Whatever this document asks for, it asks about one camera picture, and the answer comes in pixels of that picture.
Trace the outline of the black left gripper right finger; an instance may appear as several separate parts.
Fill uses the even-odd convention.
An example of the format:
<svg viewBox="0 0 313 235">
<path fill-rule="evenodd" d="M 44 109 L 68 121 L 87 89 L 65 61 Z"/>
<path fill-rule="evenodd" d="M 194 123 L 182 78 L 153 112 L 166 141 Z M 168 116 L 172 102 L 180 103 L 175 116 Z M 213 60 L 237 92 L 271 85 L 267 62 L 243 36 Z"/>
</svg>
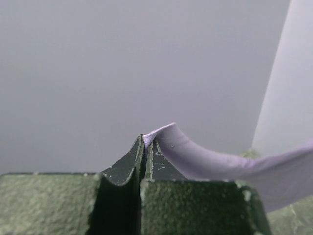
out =
<svg viewBox="0 0 313 235">
<path fill-rule="evenodd" d="M 140 198 L 143 235 L 271 234 L 254 188 L 240 181 L 188 180 L 157 141 L 146 154 Z"/>
</svg>

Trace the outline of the purple t shirt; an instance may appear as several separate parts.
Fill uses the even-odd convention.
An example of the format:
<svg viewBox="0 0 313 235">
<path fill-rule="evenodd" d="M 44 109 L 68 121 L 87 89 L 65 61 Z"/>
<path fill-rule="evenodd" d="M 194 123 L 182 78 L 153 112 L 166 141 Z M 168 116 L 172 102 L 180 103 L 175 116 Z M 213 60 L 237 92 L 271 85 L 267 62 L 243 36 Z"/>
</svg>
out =
<svg viewBox="0 0 313 235">
<path fill-rule="evenodd" d="M 143 135 L 154 140 L 164 157 L 187 179 L 241 180 L 259 192 L 267 212 L 276 211 L 313 194 L 313 142 L 276 156 L 249 159 L 205 149 L 171 123 Z"/>
</svg>

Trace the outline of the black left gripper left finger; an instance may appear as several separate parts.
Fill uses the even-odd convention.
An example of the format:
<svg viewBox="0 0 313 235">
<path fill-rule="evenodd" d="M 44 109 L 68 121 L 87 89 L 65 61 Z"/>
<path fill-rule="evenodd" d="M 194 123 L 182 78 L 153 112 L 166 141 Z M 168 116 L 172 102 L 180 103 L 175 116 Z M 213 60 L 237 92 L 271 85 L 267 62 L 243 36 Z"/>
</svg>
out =
<svg viewBox="0 0 313 235">
<path fill-rule="evenodd" d="M 135 235 L 144 143 L 100 173 L 8 173 L 0 177 L 3 235 Z"/>
</svg>

